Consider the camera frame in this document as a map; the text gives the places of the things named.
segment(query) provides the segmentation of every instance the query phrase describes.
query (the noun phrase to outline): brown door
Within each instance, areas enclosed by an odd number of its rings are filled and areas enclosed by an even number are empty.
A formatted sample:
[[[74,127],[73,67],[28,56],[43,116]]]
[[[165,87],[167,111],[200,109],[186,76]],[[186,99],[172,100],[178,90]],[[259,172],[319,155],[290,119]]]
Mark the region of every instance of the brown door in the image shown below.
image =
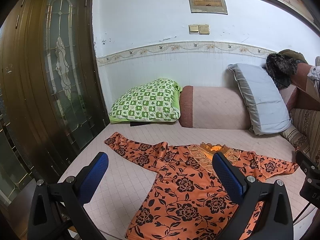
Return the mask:
[[[89,0],[20,0],[1,28],[0,86],[23,152],[56,182],[105,127]]]

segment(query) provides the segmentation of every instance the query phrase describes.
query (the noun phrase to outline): gray pillow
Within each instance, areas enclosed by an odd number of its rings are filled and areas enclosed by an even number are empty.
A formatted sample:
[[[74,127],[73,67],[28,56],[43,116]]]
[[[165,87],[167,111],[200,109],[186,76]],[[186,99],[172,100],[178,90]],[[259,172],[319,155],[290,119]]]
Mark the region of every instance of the gray pillow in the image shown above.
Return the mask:
[[[240,93],[248,108],[251,130],[257,135],[279,133],[291,125],[288,109],[272,78],[261,66],[228,65],[235,73]]]

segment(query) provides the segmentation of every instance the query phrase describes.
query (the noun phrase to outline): blue textured pad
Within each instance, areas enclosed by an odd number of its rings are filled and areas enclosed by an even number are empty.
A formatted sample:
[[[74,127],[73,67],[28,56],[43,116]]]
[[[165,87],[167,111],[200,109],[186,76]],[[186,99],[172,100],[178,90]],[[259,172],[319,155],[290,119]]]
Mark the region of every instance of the blue textured pad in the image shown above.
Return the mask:
[[[78,200],[81,205],[89,203],[109,165],[108,155],[103,153],[94,167],[83,180]]]
[[[231,201],[241,204],[244,194],[243,187],[218,154],[213,155],[212,166]]]

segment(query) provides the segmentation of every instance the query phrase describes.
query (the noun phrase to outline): metal screw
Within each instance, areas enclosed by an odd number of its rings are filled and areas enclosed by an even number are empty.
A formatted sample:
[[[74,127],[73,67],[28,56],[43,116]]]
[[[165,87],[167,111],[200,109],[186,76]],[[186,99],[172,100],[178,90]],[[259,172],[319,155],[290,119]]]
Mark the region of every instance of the metal screw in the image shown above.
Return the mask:
[[[71,182],[73,182],[74,180],[75,180],[75,177],[74,177],[74,176],[69,176],[69,177],[66,178],[66,182],[68,182],[68,183],[71,183]]]
[[[248,176],[247,180],[252,183],[252,182],[255,182],[256,179],[254,176]]]
[[[283,185],[284,185],[283,181],[280,180],[280,179],[277,180],[277,184],[278,184],[279,186],[283,186]]]
[[[38,186],[41,186],[42,184],[44,184],[44,180],[43,180],[43,179],[39,179],[39,180],[37,181],[37,185],[38,185]]]

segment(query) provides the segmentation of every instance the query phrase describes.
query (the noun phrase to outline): green checkered pillow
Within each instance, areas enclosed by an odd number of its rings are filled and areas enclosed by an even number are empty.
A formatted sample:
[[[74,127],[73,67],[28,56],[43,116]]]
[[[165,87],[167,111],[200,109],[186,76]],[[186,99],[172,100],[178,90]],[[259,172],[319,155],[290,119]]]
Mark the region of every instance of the green checkered pillow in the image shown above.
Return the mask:
[[[180,117],[181,90],[175,81],[164,78],[132,88],[113,104],[110,121],[175,122]]]

